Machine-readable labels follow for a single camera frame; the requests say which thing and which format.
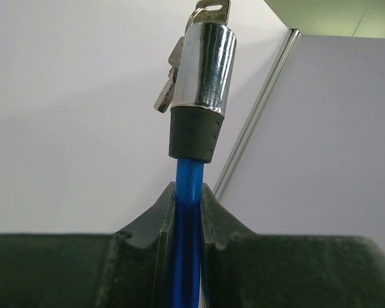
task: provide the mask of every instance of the metal edge strip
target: metal edge strip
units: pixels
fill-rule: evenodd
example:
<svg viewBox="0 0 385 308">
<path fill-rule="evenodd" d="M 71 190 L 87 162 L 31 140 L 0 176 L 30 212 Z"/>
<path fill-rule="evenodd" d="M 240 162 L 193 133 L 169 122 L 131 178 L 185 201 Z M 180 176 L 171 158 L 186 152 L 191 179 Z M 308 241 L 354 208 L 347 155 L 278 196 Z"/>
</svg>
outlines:
<svg viewBox="0 0 385 308">
<path fill-rule="evenodd" d="M 258 94 L 257 99 L 248 115 L 243 129 L 238 136 L 237 141 L 232 148 L 231 154 L 218 178 L 218 181 L 214 187 L 214 194 L 218 200 L 221 199 L 225 188 L 227 187 L 232 174 L 237 168 L 241 161 L 244 152 L 251 141 L 251 138 L 257 128 L 259 121 L 261 120 L 262 114 L 264 113 L 265 107 L 268 102 L 272 90 L 280 76 L 280 73 L 287 62 L 287 59 L 291 53 L 292 48 L 295 45 L 297 38 L 301 33 L 297 29 L 290 29 L 286 35 L 284 42 L 282 43 L 278 55 L 275 58 L 271 69 L 267 75 L 267 78 Z"/>
</svg>

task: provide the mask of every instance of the white panel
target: white panel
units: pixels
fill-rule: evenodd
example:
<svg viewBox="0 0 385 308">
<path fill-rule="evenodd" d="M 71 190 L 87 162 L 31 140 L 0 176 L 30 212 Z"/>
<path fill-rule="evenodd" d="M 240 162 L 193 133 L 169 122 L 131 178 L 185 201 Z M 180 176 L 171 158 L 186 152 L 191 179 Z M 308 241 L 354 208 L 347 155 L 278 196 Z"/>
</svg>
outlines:
<svg viewBox="0 0 385 308">
<path fill-rule="evenodd" d="M 195 1 L 0 0 L 0 232 L 111 232 L 175 179 L 153 109 Z M 233 1 L 239 49 L 214 185 L 286 27 Z"/>
<path fill-rule="evenodd" d="M 385 40 L 301 36 L 222 202 L 259 233 L 385 250 Z"/>
</svg>

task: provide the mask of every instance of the blue tube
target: blue tube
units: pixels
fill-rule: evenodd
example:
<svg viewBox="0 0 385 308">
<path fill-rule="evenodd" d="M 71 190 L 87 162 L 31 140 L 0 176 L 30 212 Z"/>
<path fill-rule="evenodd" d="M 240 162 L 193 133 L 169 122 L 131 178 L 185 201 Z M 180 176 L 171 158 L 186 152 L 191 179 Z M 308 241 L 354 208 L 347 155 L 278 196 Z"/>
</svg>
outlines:
<svg viewBox="0 0 385 308">
<path fill-rule="evenodd" d="M 197 308 L 200 299 L 200 202 L 204 163 L 179 158 L 175 183 L 173 308 Z"/>
</svg>

